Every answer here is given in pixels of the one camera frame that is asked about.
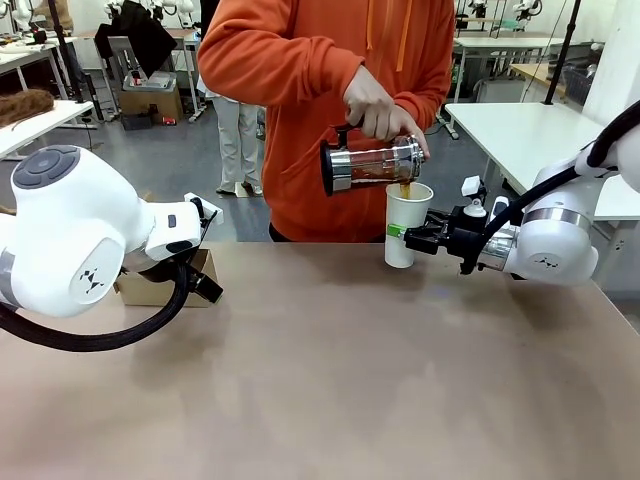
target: black pole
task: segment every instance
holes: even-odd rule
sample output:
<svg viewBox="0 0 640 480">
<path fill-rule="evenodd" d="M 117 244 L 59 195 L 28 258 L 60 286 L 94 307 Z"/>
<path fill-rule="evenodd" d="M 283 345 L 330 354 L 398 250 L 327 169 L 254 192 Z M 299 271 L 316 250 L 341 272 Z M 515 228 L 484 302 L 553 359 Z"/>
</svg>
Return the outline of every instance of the black pole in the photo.
<svg viewBox="0 0 640 480">
<path fill-rule="evenodd" d="M 549 91 L 547 92 L 547 98 L 544 100 L 545 105 L 553 105 L 553 96 L 556 93 L 556 88 L 558 88 L 558 82 L 560 81 L 560 75 L 562 74 L 562 67 L 564 67 L 564 62 L 567 59 L 567 53 L 569 52 L 569 47 L 571 46 L 571 37 L 573 36 L 573 32 L 576 29 L 576 20 L 578 18 L 579 11 L 580 0 L 575 0 L 575 3 L 573 4 L 573 12 L 571 12 L 571 19 L 567 24 L 567 35 L 564 37 L 564 43 L 562 44 L 560 55 L 558 55 L 556 69 L 553 72 L 553 78 L 551 79 Z"/>
<path fill-rule="evenodd" d="M 60 25 L 60 17 L 58 17 L 58 9 L 56 8 L 56 0 L 48 0 L 49 10 L 51 11 L 51 19 L 53 20 L 53 30 L 56 32 L 56 36 L 58 37 L 58 43 L 60 48 L 60 53 L 62 54 L 62 62 L 64 63 L 67 72 L 69 73 L 69 82 L 71 83 L 71 90 L 73 98 L 78 103 L 82 103 L 84 100 L 82 99 L 82 93 L 80 92 L 80 85 L 78 85 L 78 79 L 74 75 L 74 71 L 71 68 L 71 57 L 69 56 L 69 48 L 67 47 L 67 42 L 64 38 L 64 33 L 62 31 L 62 25 Z"/>
</svg>

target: metal ring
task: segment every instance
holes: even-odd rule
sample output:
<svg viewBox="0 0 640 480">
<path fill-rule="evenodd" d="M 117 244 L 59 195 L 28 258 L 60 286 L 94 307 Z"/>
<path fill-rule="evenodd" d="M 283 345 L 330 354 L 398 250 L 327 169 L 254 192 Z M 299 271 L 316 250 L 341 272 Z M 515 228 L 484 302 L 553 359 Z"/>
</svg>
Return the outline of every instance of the metal ring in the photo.
<svg viewBox="0 0 640 480">
<path fill-rule="evenodd" d="M 591 229 L 591 221 L 581 213 L 567 210 L 566 208 L 539 208 L 528 212 L 522 219 L 522 225 L 535 220 L 555 220 L 556 222 L 570 223 L 585 232 Z"/>
</svg>

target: hoodie sleeve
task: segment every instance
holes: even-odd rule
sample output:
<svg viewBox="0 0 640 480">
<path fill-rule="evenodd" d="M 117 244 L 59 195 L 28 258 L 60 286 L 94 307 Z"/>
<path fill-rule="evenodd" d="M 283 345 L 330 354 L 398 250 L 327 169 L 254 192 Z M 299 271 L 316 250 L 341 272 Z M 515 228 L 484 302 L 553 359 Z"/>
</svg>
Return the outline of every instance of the hoodie sleeve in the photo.
<svg viewBox="0 0 640 480">
<path fill-rule="evenodd" d="M 364 62 L 325 37 L 287 39 L 301 0 L 222 0 L 198 53 L 207 87 L 253 105 L 342 97 Z"/>
<path fill-rule="evenodd" d="M 451 57 L 455 30 L 454 9 L 451 2 L 443 2 L 440 18 L 432 24 L 434 35 L 426 46 L 422 75 L 411 92 L 400 92 L 394 100 L 396 105 L 411 114 L 418 126 L 426 130 L 431 126 L 438 108 L 451 88 Z"/>
</svg>

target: person in white pants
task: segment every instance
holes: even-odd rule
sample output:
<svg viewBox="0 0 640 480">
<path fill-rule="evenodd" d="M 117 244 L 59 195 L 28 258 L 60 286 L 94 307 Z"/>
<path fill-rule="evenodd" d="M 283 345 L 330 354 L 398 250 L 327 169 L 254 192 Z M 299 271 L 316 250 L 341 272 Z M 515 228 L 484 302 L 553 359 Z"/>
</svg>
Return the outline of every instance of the person in white pants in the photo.
<svg viewBox="0 0 640 480">
<path fill-rule="evenodd" d="M 238 168 L 242 186 L 253 195 L 262 195 L 258 167 L 258 107 L 214 94 L 213 106 L 218 114 L 222 181 L 217 193 L 235 195 Z"/>
</svg>

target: black pants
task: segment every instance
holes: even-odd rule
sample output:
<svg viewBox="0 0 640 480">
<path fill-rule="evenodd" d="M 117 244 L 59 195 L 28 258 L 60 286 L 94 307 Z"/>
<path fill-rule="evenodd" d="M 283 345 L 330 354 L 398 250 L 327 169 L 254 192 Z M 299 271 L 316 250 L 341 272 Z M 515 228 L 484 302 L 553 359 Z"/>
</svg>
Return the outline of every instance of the black pants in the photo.
<svg viewBox="0 0 640 480">
<path fill-rule="evenodd" d="M 273 240 L 276 243 L 291 242 L 291 240 L 289 240 L 287 237 L 285 237 L 279 231 L 277 231 L 273 226 L 273 224 L 271 223 L 269 224 L 269 236 L 271 237 L 271 240 Z M 377 237 L 370 240 L 369 243 L 384 243 L 384 237 L 385 237 L 384 234 L 378 235 Z"/>
</svg>

